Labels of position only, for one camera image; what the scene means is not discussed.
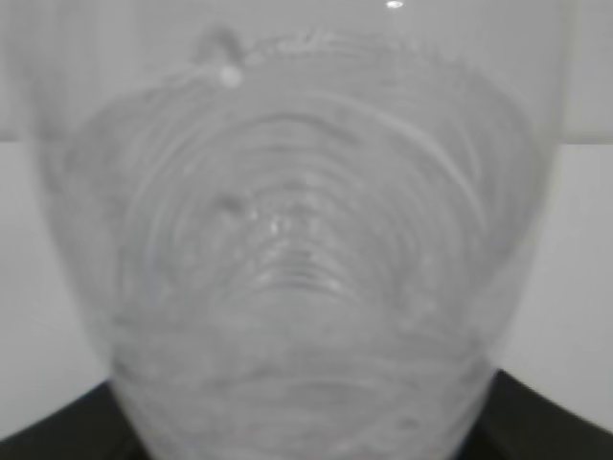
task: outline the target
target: water droplet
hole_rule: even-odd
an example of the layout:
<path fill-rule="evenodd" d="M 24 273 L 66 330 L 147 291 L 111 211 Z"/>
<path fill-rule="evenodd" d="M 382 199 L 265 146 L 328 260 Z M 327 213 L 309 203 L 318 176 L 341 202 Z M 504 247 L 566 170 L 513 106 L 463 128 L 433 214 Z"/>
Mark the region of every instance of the water droplet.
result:
<path fill-rule="evenodd" d="M 227 26 L 216 25 L 202 33 L 195 44 L 192 63 L 225 87 L 242 84 L 245 52 L 238 35 Z"/>

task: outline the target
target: black surface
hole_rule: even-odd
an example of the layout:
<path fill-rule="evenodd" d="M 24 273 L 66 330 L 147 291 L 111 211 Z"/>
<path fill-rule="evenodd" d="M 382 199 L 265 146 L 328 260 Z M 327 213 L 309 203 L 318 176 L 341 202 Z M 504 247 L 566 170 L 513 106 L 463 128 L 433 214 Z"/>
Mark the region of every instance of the black surface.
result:
<path fill-rule="evenodd" d="M 104 384 L 0 443 L 0 460 L 149 458 Z M 613 436 L 500 372 L 457 460 L 613 460 Z"/>

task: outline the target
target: transparent plastic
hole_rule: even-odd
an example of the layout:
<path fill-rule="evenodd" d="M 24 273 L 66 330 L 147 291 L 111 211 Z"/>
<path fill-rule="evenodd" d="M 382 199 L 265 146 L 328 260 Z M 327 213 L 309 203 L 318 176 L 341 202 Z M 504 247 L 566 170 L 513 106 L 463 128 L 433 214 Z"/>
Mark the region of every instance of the transparent plastic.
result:
<path fill-rule="evenodd" d="M 561 0 L 4 0 L 15 118 L 160 460 L 447 460 L 530 273 Z"/>

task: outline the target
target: clear container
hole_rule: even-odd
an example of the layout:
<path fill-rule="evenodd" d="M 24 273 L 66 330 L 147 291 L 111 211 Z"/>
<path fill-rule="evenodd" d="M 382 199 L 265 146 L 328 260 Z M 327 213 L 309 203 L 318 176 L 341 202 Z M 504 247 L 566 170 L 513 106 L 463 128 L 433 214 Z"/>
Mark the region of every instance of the clear container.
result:
<path fill-rule="evenodd" d="M 151 454 L 449 459 L 530 274 L 562 0 L 4 0 L 15 118 Z"/>

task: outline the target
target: dark fabric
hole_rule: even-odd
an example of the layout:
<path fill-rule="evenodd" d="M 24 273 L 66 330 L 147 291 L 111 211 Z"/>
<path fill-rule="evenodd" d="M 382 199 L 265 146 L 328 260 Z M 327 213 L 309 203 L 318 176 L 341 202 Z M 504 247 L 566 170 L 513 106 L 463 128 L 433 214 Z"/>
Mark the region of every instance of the dark fabric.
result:
<path fill-rule="evenodd" d="M 613 435 L 505 372 L 456 460 L 612 460 Z M 104 384 L 0 443 L 0 460 L 150 460 Z"/>

